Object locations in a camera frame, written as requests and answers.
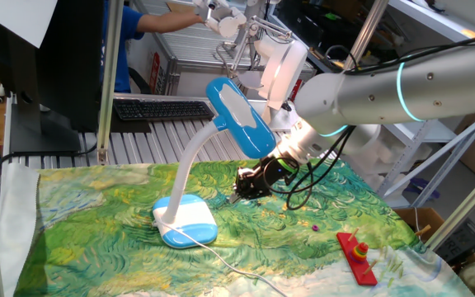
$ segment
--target blue lamp head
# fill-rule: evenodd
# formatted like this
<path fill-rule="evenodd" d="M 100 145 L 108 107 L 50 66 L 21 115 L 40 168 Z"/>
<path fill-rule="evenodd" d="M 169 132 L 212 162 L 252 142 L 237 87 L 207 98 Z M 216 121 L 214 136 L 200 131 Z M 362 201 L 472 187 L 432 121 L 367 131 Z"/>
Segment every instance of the blue lamp head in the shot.
<path fill-rule="evenodd" d="M 263 158 L 274 149 L 272 131 L 232 80 L 216 78 L 206 87 L 206 96 L 219 114 L 214 119 L 218 130 L 228 129 L 249 158 Z"/>

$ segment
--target black cable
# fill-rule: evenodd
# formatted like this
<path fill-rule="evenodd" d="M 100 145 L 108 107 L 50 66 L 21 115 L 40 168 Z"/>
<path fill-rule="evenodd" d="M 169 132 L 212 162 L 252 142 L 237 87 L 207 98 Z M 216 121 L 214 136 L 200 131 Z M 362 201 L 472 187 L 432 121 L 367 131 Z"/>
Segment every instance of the black cable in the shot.
<path fill-rule="evenodd" d="M 329 155 L 332 153 L 333 150 L 336 149 L 336 147 L 338 146 L 338 144 L 340 144 L 340 142 L 348 135 L 348 133 L 350 134 L 350 130 L 352 130 L 354 128 L 351 128 L 351 127 L 348 127 L 348 129 L 345 129 L 344 132 L 341 134 L 341 136 L 335 141 L 335 143 L 326 151 L 326 153 L 324 154 L 324 156 L 320 159 L 320 161 L 318 161 L 318 163 L 314 166 L 313 170 L 307 172 L 302 178 L 300 178 L 297 186 L 299 186 L 305 179 L 307 179 L 309 177 L 309 175 L 312 175 L 314 173 L 314 170 L 316 170 L 318 167 L 320 167 L 320 165 L 322 165 L 326 159 L 329 157 Z M 275 159 L 272 159 L 270 160 L 266 165 L 265 165 L 265 168 L 263 168 L 263 181 L 265 182 L 265 184 L 267 185 L 268 189 L 273 191 L 274 193 L 278 193 L 278 194 L 294 194 L 294 193 L 299 193 L 299 192 L 302 192 L 302 191 L 305 191 L 307 189 L 309 189 L 310 187 L 316 185 L 316 184 L 310 184 L 308 186 L 305 186 L 301 189 L 298 189 L 296 190 L 294 187 L 291 191 L 279 191 L 279 190 L 276 190 L 275 188 L 273 188 L 272 186 L 269 186 L 269 183 L 267 182 L 266 178 L 265 178 L 265 173 L 268 169 L 268 167 L 270 166 L 270 164 L 272 162 L 274 162 L 275 160 L 277 159 L 285 159 L 285 158 L 275 158 Z"/>
<path fill-rule="evenodd" d="M 87 151 L 78 152 L 78 153 L 56 153 L 56 156 L 60 156 L 60 157 L 78 157 L 78 156 L 82 156 L 84 154 L 88 154 L 88 153 L 94 151 L 96 149 L 96 145 L 97 144 L 94 144 Z M 5 161 L 9 160 L 10 158 L 14 158 L 14 157 L 45 157 L 45 156 L 53 156 L 53 153 L 9 153 L 7 155 L 4 155 L 0 159 L 0 178 L 1 178 L 2 165 Z"/>
<path fill-rule="evenodd" d="M 353 63 L 355 64 L 355 68 L 359 67 L 359 64 L 356 62 L 355 56 L 353 56 L 353 54 L 344 45 L 332 45 L 329 47 L 329 49 L 326 50 L 326 53 L 324 54 L 324 60 L 326 64 L 329 65 L 329 68 L 337 68 L 338 72 L 344 71 L 343 68 L 340 68 L 337 65 L 331 63 L 331 61 L 329 61 L 329 52 L 331 50 L 336 50 L 336 49 L 343 50 L 344 52 L 346 52 L 353 60 Z"/>
<path fill-rule="evenodd" d="M 379 71 L 379 70 L 384 69 L 384 68 L 389 68 L 389 67 L 392 67 L 392 66 L 396 66 L 396 65 L 399 65 L 401 63 L 412 61 L 414 59 L 419 59 L 419 58 L 422 58 L 422 57 L 426 57 L 427 55 L 430 55 L 430 54 L 439 53 L 440 51 L 443 51 L 443 50 L 450 50 L 452 48 L 456 48 L 456 47 L 459 47 L 459 46 L 466 46 L 466 45 L 473 45 L 473 44 L 475 44 L 475 38 L 469 39 L 469 40 L 462 40 L 462 41 L 455 42 L 455 43 L 452 43 L 452 44 L 449 44 L 449 45 L 439 45 L 439 46 L 436 46 L 436 47 L 429 47 L 429 48 L 426 48 L 426 50 L 423 50 L 422 52 L 417 53 L 417 54 L 410 54 L 408 56 L 405 56 L 406 54 L 408 54 L 408 53 L 406 53 L 402 57 L 397 58 L 395 60 L 384 62 L 384 63 L 381 63 L 379 65 L 375 65 L 375 66 L 369 66 L 369 67 L 362 68 L 362 69 L 355 68 L 355 69 L 352 69 L 350 71 L 346 71 L 346 74 L 357 75 L 357 74 L 371 73 L 371 72 L 374 72 L 374 71 Z"/>
<path fill-rule="evenodd" d="M 342 145 L 340 146 L 340 148 L 338 149 L 338 153 L 336 154 L 335 158 L 333 159 L 333 162 L 331 162 L 331 165 L 329 165 L 329 167 L 327 168 L 327 170 L 315 181 L 315 182 L 312 182 L 311 181 L 311 184 L 309 185 L 310 188 L 309 188 L 309 193 L 308 193 L 308 196 L 305 198 L 305 200 L 303 201 L 302 204 L 296 206 L 296 207 L 292 207 L 290 205 L 290 197 L 292 197 L 293 193 L 290 193 L 288 196 L 287 196 L 287 202 L 286 202 L 286 205 L 287 205 L 287 209 L 288 210 L 298 210 L 300 208 L 302 208 L 306 203 L 307 201 L 309 200 L 309 197 L 311 196 L 311 191 L 313 189 L 313 186 L 318 184 L 324 177 L 327 176 L 327 174 L 335 167 L 335 164 L 336 162 L 338 162 L 338 159 L 340 158 L 340 155 L 342 154 L 342 151 L 344 150 L 344 147 L 346 146 L 346 143 L 347 143 L 347 140 L 350 138 L 351 136 L 351 133 L 353 133 L 353 130 L 355 129 L 354 126 L 350 126 L 349 129 L 347 130 L 347 134 L 346 134 L 346 137 L 344 138 L 344 141 L 342 141 Z M 303 178 L 300 179 L 296 185 L 293 186 L 293 189 L 296 189 L 296 187 L 298 187 L 303 181 Z"/>
<path fill-rule="evenodd" d="M 270 7 L 270 0 L 267 0 L 266 5 L 265 5 L 265 15 L 263 16 L 263 19 L 265 21 L 269 21 L 269 7 Z"/>
<path fill-rule="evenodd" d="M 313 170 L 313 166 L 311 165 L 311 163 L 307 163 L 307 169 L 309 171 Z M 311 184 L 313 184 L 313 174 L 311 174 Z M 287 210 L 299 210 L 301 209 L 304 205 L 307 204 L 307 202 L 309 201 L 309 198 L 311 198 L 311 194 L 313 193 L 313 187 L 309 187 L 309 191 L 307 193 L 307 195 L 305 196 L 305 198 L 303 199 L 303 202 L 300 203 L 298 206 L 296 207 L 292 207 L 290 205 L 290 197 L 292 196 L 292 194 L 289 194 L 287 196 L 287 201 L 285 202 L 285 204 L 287 205 Z"/>
<path fill-rule="evenodd" d="M 406 53 L 402 54 L 397 59 L 403 59 L 403 58 L 406 58 L 407 56 L 409 56 L 410 54 L 414 54 L 416 52 L 422 52 L 424 50 L 438 49 L 441 46 L 445 46 L 445 45 L 432 45 L 432 46 L 426 46 L 426 47 L 421 47 L 421 48 L 417 48 L 417 49 L 408 50 Z"/>

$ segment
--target lamp base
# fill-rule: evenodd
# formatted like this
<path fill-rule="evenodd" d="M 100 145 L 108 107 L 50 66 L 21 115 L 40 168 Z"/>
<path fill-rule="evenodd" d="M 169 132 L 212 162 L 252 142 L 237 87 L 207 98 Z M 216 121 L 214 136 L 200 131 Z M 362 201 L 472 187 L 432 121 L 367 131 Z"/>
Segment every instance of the lamp base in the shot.
<path fill-rule="evenodd" d="M 158 200 L 153 206 L 153 216 L 157 222 L 162 240 L 172 248 L 191 248 L 196 246 L 186 236 L 172 230 L 159 222 L 167 210 L 170 197 Z M 192 237 L 198 243 L 211 243 L 218 236 L 218 226 L 204 200 L 195 195 L 184 195 L 177 210 L 175 222 L 169 224 Z"/>

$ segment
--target desk lamp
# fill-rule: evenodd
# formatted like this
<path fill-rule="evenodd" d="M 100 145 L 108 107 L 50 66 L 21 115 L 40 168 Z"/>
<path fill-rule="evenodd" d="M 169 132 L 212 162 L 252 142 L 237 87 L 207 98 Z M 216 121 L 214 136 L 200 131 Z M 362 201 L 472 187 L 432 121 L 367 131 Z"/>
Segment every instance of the desk lamp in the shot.
<path fill-rule="evenodd" d="M 184 195 L 191 164 L 209 138 L 228 130 L 249 158 L 263 158 L 276 146 L 269 127 L 232 80 L 216 78 L 206 87 L 206 95 L 219 115 L 186 146 L 179 162 L 172 195 L 158 200 L 153 206 L 153 215 L 162 239 L 172 248 L 190 248 L 196 244 L 164 224 L 182 231 L 199 243 L 211 243 L 218 235 L 218 227 L 206 202 L 195 195 Z"/>

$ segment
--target teal light ring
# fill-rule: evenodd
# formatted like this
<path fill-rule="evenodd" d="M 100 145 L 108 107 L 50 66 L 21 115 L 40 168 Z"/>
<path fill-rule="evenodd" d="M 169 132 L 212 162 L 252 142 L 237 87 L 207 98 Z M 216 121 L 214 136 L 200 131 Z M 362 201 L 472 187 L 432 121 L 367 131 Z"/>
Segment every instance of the teal light ring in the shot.
<path fill-rule="evenodd" d="M 338 129 L 337 131 L 335 131 L 335 132 L 333 132 L 333 133 L 330 133 L 330 134 L 320 134 L 320 136 L 323 136 L 323 137 L 331 137 L 331 136 L 334 136 L 334 135 L 339 134 L 339 133 L 342 132 L 345 128 L 347 128 L 347 125 L 343 125 L 340 129 Z"/>
<path fill-rule="evenodd" d="M 399 70 L 397 71 L 397 95 L 399 96 L 399 101 L 401 102 L 402 109 L 409 115 L 412 120 L 416 121 L 424 121 L 417 119 L 406 107 L 406 102 L 404 101 L 404 97 L 402 96 L 402 87 L 401 87 L 401 76 L 402 76 L 402 69 L 404 68 L 404 63 L 401 63 L 399 66 Z"/>

